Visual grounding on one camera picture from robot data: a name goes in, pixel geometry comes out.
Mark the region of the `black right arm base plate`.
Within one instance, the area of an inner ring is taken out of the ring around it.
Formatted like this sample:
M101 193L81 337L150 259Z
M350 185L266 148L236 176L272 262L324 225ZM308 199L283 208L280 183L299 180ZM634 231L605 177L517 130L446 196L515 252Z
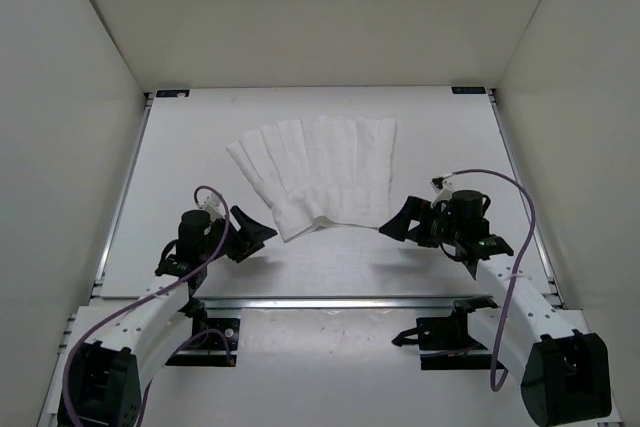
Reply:
M497 308L490 296L456 300L448 316L418 317L413 328L401 331L391 343L417 346L422 371L489 370L491 353L468 328L470 315L485 308Z

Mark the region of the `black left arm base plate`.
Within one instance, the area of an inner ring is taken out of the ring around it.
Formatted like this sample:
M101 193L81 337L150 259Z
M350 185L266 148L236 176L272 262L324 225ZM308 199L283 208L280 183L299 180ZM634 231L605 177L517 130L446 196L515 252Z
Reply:
M207 310L194 325L192 338L166 366L234 368L237 365L241 316Z

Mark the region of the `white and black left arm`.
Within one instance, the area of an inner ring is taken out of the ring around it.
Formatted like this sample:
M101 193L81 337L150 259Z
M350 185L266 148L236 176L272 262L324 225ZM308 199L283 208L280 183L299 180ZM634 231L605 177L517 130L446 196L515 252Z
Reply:
M240 263L276 234L237 206L228 215L199 209L183 213L145 296L99 322L70 348L59 425L141 425L152 380L182 352L220 350L222 366L234 366L224 328L210 322L195 293L211 262L226 257Z

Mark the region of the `white pleated skirt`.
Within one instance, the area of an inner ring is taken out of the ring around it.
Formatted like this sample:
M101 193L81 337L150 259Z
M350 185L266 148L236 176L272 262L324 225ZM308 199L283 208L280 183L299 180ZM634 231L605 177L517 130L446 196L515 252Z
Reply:
M246 131L226 150L289 242L390 218L395 134L393 118L301 117Z

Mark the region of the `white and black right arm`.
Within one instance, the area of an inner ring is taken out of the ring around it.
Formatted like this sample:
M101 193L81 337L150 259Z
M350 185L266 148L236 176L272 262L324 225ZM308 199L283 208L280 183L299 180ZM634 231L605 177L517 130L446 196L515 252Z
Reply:
M465 266L486 295L459 299L445 317L420 317L392 341L420 348L423 364L488 351L490 386L508 376L538 426L606 417L613 410L606 344L563 318L520 269L523 250L492 233L488 195L436 182L438 196L406 199L378 231L391 239L441 250Z

